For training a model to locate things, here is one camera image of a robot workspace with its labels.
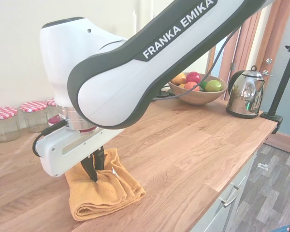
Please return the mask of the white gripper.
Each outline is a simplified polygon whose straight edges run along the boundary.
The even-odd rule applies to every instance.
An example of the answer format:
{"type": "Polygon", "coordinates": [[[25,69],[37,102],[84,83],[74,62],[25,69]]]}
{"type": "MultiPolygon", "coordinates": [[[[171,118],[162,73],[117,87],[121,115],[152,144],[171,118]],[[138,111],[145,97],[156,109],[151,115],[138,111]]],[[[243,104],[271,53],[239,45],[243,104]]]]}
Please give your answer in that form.
{"type": "Polygon", "coordinates": [[[41,156],[43,169],[52,177],[63,175],[81,162],[89,178],[98,180],[96,170],[104,170],[105,154],[103,145],[119,135],[123,130],[95,128],[81,133],[63,127],[40,139],[36,150],[41,156]]]}

